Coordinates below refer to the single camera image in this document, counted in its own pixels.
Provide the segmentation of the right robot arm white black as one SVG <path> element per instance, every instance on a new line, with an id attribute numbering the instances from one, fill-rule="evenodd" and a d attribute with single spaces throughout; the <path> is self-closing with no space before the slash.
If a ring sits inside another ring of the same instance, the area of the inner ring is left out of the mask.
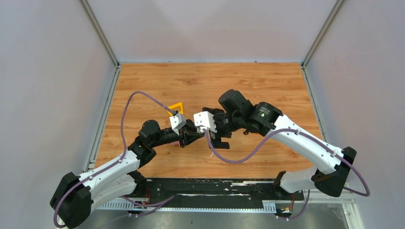
<path id="1" fill-rule="evenodd" d="M 331 197 L 339 197 L 345 186 L 357 152 L 328 144 L 294 123 L 273 105 L 260 102 L 253 105 L 239 91 L 230 89 L 218 100 L 221 109 L 203 108 L 194 114 L 197 131 L 207 138 L 209 148 L 219 159 L 229 164 L 241 164 L 250 159 L 267 140 L 276 140 L 309 160 L 313 166 L 295 172 L 281 171 L 273 185 L 273 194 L 285 199 L 291 193 L 317 189 Z M 218 153 L 219 148 L 228 149 L 223 137 L 244 129 L 244 134 L 263 136 L 259 145 L 243 159 L 229 160 Z"/>

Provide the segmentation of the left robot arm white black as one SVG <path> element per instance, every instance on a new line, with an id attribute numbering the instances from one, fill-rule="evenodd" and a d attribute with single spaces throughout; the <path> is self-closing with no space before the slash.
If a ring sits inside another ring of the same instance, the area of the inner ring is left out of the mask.
<path id="1" fill-rule="evenodd" d="M 121 196 L 141 197 L 146 192 L 138 169 L 155 156 L 155 147 L 179 142 L 182 147 L 204 136 L 198 122 L 170 118 L 171 126 L 160 128 L 155 120 L 146 121 L 139 135 L 116 158 L 91 171 L 65 174 L 54 192 L 50 206 L 57 228 L 74 229 L 101 205 Z"/>

